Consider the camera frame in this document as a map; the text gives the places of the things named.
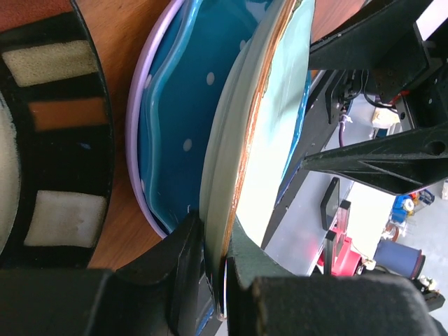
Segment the blue container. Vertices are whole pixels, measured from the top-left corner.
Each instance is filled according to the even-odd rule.
[[[406,221],[406,218],[409,215],[409,213],[403,208],[403,204],[406,200],[411,200],[411,197],[408,195],[401,195],[395,198],[391,211],[391,220],[393,222],[401,224]]]
[[[391,240],[380,240],[374,260],[378,265],[408,279],[417,278],[424,264],[421,250]]]

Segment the blue plate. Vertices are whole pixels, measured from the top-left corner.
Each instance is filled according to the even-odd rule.
[[[148,77],[146,79],[145,88],[147,88],[151,82],[151,78],[154,77],[154,75],[157,73],[157,71],[162,66],[162,63],[167,58],[169,51],[171,50],[172,46],[174,45],[174,41],[176,40],[176,36],[179,32],[179,29],[181,27],[182,23],[182,17],[185,13],[185,7],[182,6],[179,8],[177,14],[173,17],[173,20],[169,24],[166,32],[163,35],[163,38],[157,48],[157,51],[154,55],[154,59],[151,63]],[[139,164],[139,173],[147,171],[149,162],[150,162],[150,156],[152,152],[151,148],[151,137],[150,134],[146,131],[146,113],[140,113],[139,118],[139,128],[138,128],[138,136],[137,136],[137,157],[138,157],[138,164]],[[142,189],[143,192],[145,192],[144,188],[144,182],[142,183]],[[159,218],[154,216],[155,221],[157,222],[158,226],[163,230],[165,233],[169,233],[166,229],[166,227],[161,224]]]
[[[303,90],[303,96],[302,101],[300,102],[300,108],[299,112],[297,114],[297,120],[295,121],[295,129],[294,129],[294,137],[293,142],[291,144],[291,148],[289,150],[288,159],[286,160],[285,169],[283,170],[283,176],[282,179],[285,178],[286,171],[288,170],[289,164],[291,163],[291,159],[293,158],[294,151],[299,144],[300,135],[302,133],[302,126],[303,122],[305,120],[305,112],[307,110],[307,102],[308,102],[308,96],[309,91],[311,89],[311,83],[312,83],[312,75],[311,72],[308,71],[307,74],[307,82],[305,83],[305,89]]]
[[[270,4],[187,1],[174,44],[143,93],[140,174],[148,206],[169,232],[190,208],[199,208],[204,157],[221,91],[240,48]]]

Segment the blue cylinder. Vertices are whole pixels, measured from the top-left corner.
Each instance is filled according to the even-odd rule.
[[[392,272],[413,279],[420,275],[425,258],[421,250],[381,239],[374,260]]]

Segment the black cable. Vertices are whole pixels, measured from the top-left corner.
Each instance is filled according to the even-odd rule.
[[[382,103],[377,103],[377,102],[371,100],[371,98],[367,95],[365,88],[367,87],[367,82],[369,81],[369,75],[370,75],[370,72],[367,71],[367,78],[365,79],[365,85],[363,87],[363,94],[364,94],[364,98],[367,101],[367,103],[369,103],[370,105],[373,105],[379,109],[388,109],[394,113],[397,113],[397,111],[395,109],[393,109],[393,105],[385,105]]]
[[[389,268],[387,268],[385,266],[378,265],[378,264],[375,265],[375,269],[379,270],[381,272],[389,273],[389,274],[392,273]]]
[[[360,79],[361,79],[361,87],[359,88],[359,90],[357,91],[357,93],[355,93],[355,94],[353,94],[353,95],[351,95],[351,96],[345,97],[345,98],[344,98],[344,101],[346,101],[346,102],[350,102],[351,100],[357,98],[357,97],[361,94],[361,92],[363,91],[363,86],[364,86],[363,76],[364,76],[364,70],[361,72],[361,76],[360,76]]]
[[[333,87],[333,90],[331,90],[330,99],[333,100],[333,95],[335,93],[336,88],[338,87],[339,83],[341,83],[342,78],[344,77],[345,71],[342,73],[342,75],[337,80],[335,86]]]

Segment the copper plate rim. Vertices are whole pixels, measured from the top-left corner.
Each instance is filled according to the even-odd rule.
[[[295,10],[296,2],[302,2],[301,0],[286,0],[283,8],[281,9],[279,19],[277,20],[274,31],[267,46],[267,52],[261,66],[260,77],[258,78],[257,85],[255,87],[255,93],[252,97],[251,107],[249,109],[248,122],[246,126],[246,135],[244,137],[243,149],[238,164],[237,180],[235,182],[235,190],[232,197],[232,206],[229,210],[227,217],[226,229],[223,238],[223,247],[221,250],[221,267],[224,267],[225,257],[228,253],[230,234],[232,233],[233,223],[237,215],[237,207],[239,198],[241,196],[243,182],[246,177],[246,169],[249,161],[249,155],[251,154],[251,146],[253,142],[253,136],[258,120],[258,112],[260,110],[261,99],[263,98],[265,86],[269,80],[270,67],[272,60],[274,59],[274,53],[277,46],[283,37],[290,18]]]

